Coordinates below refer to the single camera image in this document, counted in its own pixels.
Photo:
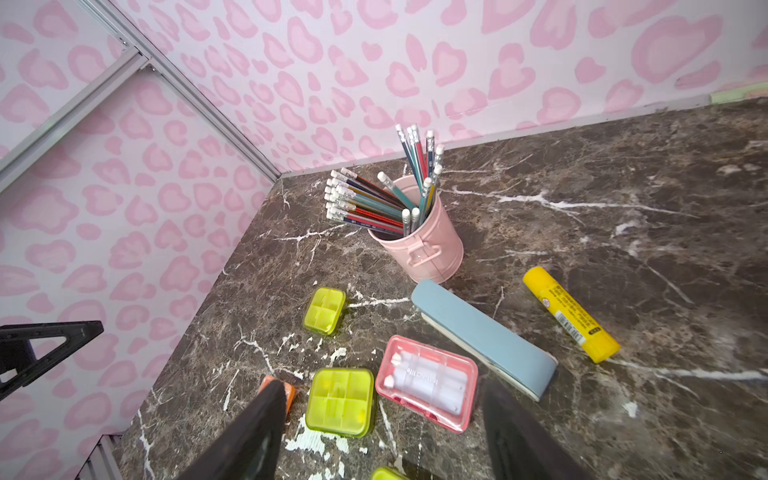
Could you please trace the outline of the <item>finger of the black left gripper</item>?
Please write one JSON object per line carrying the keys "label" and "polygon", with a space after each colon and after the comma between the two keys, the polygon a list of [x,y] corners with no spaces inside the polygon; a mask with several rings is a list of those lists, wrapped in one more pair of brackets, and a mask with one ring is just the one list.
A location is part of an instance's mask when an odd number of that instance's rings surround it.
{"label": "finger of the black left gripper", "polygon": [[[1,374],[15,372],[1,381],[1,399],[32,384],[104,332],[101,321],[15,324],[1,327]],[[38,355],[33,340],[61,338],[63,342]]]}

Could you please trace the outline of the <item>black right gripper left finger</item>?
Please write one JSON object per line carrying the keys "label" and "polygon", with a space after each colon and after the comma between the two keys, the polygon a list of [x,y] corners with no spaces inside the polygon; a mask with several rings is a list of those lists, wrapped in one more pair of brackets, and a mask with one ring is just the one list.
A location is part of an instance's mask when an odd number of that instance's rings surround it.
{"label": "black right gripper left finger", "polygon": [[270,382],[181,479],[273,479],[286,420],[284,383]]}

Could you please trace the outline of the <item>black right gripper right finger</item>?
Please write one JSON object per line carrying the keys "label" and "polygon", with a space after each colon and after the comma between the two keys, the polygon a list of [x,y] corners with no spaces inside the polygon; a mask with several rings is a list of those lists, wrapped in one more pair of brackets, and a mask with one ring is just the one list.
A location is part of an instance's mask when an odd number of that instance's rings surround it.
{"label": "black right gripper right finger", "polygon": [[497,479],[590,477],[501,383],[485,383],[481,404],[492,470]]}

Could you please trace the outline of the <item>green pillbox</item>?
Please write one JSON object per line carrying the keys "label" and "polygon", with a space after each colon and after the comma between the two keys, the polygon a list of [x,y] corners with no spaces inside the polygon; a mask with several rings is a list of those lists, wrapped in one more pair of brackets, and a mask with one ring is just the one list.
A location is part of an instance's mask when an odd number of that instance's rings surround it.
{"label": "green pillbox", "polygon": [[332,335],[342,316],[345,303],[344,291],[326,287],[318,288],[304,316],[304,328],[315,333]]}
{"label": "green pillbox", "polygon": [[344,437],[365,436],[372,424],[374,376],[367,369],[325,368],[313,377],[305,424]]}
{"label": "green pillbox", "polygon": [[408,480],[406,476],[389,467],[377,468],[370,477],[371,480]]}

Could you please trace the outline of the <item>pink red rectangular pillbox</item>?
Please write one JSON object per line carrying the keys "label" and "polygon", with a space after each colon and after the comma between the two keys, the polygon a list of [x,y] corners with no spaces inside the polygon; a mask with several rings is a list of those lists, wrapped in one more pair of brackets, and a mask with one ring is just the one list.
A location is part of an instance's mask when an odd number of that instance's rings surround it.
{"label": "pink red rectangular pillbox", "polygon": [[392,336],[380,364],[377,393],[454,433],[469,426],[479,370],[464,356]]}

